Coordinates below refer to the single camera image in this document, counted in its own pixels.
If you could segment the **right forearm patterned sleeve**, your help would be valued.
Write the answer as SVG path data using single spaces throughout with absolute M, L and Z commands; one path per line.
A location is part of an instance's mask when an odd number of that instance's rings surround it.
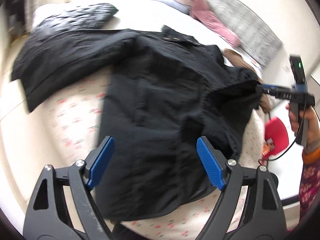
M 303 169 L 299 187 L 300 216 L 302 220 L 319 192 L 319 148 L 302 153 Z

